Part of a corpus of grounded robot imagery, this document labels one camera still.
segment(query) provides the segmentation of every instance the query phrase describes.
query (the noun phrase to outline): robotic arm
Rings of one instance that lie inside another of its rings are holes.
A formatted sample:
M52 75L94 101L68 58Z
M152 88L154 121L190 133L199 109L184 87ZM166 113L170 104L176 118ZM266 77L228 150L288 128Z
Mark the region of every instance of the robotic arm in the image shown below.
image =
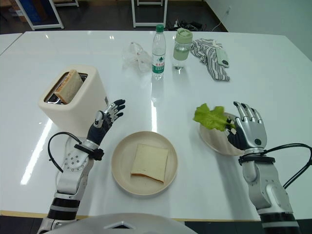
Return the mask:
M123 115L119 111L125 108L124 103L125 100L120 99L111 103L104 112L98 111L87 138L81 144L75 145L73 151L65 156L64 170L59 178L54 200L38 234L76 221L88 174L94 160L101 160L104 155L103 150L98 147L113 123Z
M229 115L235 124L236 133L232 133L228 125L228 140L233 146L245 151L239 164L248 184L249 198L260 215L265 233L300 234L288 194L279 181L275 159L263 155L267 135L260 114L247 104L234 102L234 105L240 117Z

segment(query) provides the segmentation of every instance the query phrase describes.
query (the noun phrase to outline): wall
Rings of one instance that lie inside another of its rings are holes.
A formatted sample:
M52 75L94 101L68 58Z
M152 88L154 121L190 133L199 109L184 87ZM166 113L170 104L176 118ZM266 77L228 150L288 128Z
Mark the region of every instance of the wall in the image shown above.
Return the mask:
M205 1L229 32L285 35L312 60L312 0Z

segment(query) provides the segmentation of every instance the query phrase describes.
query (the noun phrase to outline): plate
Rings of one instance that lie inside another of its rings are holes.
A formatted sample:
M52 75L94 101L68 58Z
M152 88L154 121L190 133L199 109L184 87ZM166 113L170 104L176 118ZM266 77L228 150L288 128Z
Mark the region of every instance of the plate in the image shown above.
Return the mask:
M164 183L130 174L138 144L169 150ZM166 189L176 176L177 165L173 145L165 137L154 132L137 132L127 136L115 148L112 157L112 173L115 181L124 190L135 195L155 195Z
M203 141L213 150L222 155L228 156L242 156L244 151L234 147L226 136L225 132L221 132L217 129L207 129L204 125L199 127L200 136Z

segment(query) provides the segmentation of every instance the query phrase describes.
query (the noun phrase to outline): plastic bag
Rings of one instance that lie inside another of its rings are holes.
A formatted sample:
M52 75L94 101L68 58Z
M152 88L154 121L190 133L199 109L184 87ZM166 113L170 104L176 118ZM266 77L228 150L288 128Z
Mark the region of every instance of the plastic bag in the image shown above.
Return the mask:
M135 42L131 42L127 48L123 49L122 59L128 66L138 66L141 72L152 70L152 57Z

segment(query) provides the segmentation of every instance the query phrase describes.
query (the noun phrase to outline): floor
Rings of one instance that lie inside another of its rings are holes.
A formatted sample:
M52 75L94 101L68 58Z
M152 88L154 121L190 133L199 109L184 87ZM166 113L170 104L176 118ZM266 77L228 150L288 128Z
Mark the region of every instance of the floor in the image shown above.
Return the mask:
M133 28L130 1L114 1L96 4L81 1L80 7L58 7L59 16L65 26L64 30L154 30L154 27ZM28 23L22 23L19 18L12 17L9 8L1 8L0 34L24 33L31 31ZM159 6L136 7L136 20L161 21L163 9ZM203 25L203 31L211 31L218 19L205 2L168 2L167 29L175 20L198 22ZM225 29L217 27L215 31ZM42 219L0 216L0 233L3 234L35 234ZM299 220L302 234L312 233L312 220ZM260 222L185 222L185 225L198 234L263 234Z
M155 30L155 27L133 28L132 10L130 1L95 2L80 1L80 7L57 7L59 16L64 24L64 30ZM1 8L0 34L24 33L31 31L28 23L22 23L19 18L12 17L8 7ZM162 21L163 7L142 5L136 7L136 21ZM166 26L171 27L176 19L188 23L198 22L203 25L204 31L211 31L219 21L209 9L206 2L177 2L169 1ZM215 31L224 31L221 27Z

